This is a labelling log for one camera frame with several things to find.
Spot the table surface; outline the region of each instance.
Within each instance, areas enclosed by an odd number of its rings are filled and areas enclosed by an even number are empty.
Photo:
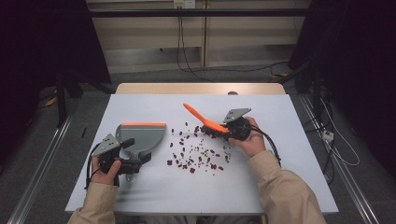
[[[127,86],[134,88],[134,94],[121,94],[131,92],[127,90]],[[189,146],[186,156],[188,154],[197,161],[201,150],[192,151],[192,146],[213,148],[216,153],[220,154],[220,157],[212,157],[212,161],[224,167],[224,171],[210,169],[210,166],[196,167],[197,171],[192,175],[188,170],[182,170],[175,165],[166,165],[167,160],[173,159],[174,153],[180,157],[181,146],[178,145],[180,138],[178,131],[183,131],[181,137],[191,132],[192,136],[192,127],[200,125],[199,120],[184,109],[183,102],[190,103],[204,117],[216,122],[221,122],[229,109],[251,107],[252,111],[249,115],[260,124],[265,124],[264,131],[275,141],[282,158],[283,168],[297,173],[311,187],[317,195],[322,212],[338,211],[291,100],[282,86],[262,83],[226,83],[224,85],[219,83],[158,83],[121,84],[120,87],[122,88],[118,89],[117,94],[110,98],[92,146],[101,141],[107,133],[115,132],[117,126],[124,121],[165,121],[167,131],[161,143],[153,149],[152,160],[143,165],[140,174],[135,176],[133,182],[127,183],[123,176],[120,178],[116,212],[142,215],[258,215],[264,213],[257,197],[254,177],[246,166],[248,157],[239,148],[199,135],[189,139],[191,148]],[[160,92],[169,89],[173,95],[158,93],[156,87],[160,89]],[[157,94],[138,94],[141,93],[137,92],[139,88],[142,91],[155,91]],[[189,91],[189,94],[178,94],[184,93],[184,90]],[[202,94],[203,90],[209,90],[210,94]],[[241,95],[227,96],[225,94],[228,91],[237,91]],[[185,126],[185,121],[189,123],[189,127]],[[171,129],[177,130],[177,134],[171,133]],[[170,143],[174,143],[175,146],[169,147]],[[224,160],[226,155],[232,157],[229,163]],[[65,209],[68,212],[82,206],[85,195],[83,189],[85,166],[86,164],[81,170],[75,190]]]

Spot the person's hand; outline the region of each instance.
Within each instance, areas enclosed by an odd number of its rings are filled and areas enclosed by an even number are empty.
[[[103,173],[101,170],[98,170],[100,168],[99,166],[99,158],[98,157],[92,157],[92,173],[94,173],[91,177],[91,182],[92,183],[99,183],[99,184],[107,184],[107,185],[113,185],[114,184],[114,177],[116,176],[117,172],[119,171],[121,167],[121,161],[114,161],[113,164],[110,167],[110,170],[107,172],[107,174]]]
[[[251,125],[259,127],[256,120],[251,117],[246,117]],[[249,157],[254,157],[262,151],[265,151],[264,137],[261,133],[251,131],[250,135],[245,141],[240,141],[234,138],[229,138],[228,141],[236,146],[241,147]]]

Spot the person's left hand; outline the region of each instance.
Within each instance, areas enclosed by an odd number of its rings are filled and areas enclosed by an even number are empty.
[[[96,173],[93,174],[91,177],[92,183],[99,183],[99,184],[106,184],[106,185],[113,185],[114,184],[114,177],[116,176],[117,172],[121,167],[121,161],[114,161],[110,167],[110,170],[107,174],[103,173],[99,166],[99,158],[92,157],[92,173],[98,170]]]

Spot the sleeve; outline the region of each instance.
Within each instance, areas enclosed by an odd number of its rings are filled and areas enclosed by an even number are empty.
[[[326,223],[315,193],[297,174],[282,170],[272,151],[252,157],[248,166],[270,223]]]
[[[114,205],[117,195],[116,186],[90,183],[84,204],[70,217],[68,224],[115,223]]]

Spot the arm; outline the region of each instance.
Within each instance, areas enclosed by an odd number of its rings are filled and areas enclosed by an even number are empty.
[[[92,158],[92,172],[99,169],[99,160]],[[72,223],[115,223],[114,205],[118,187],[113,186],[114,177],[120,169],[120,161],[114,161],[107,174],[100,170],[92,175],[87,196],[81,208],[70,217]]]
[[[258,127],[256,121],[247,118]],[[263,136],[252,132],[245,141],[230,139],[252,157],[248,165],[259,188],[262,207],[274,223],[326,223],[315,193],[297,174],[282,170],[271,151],[265,148]]]

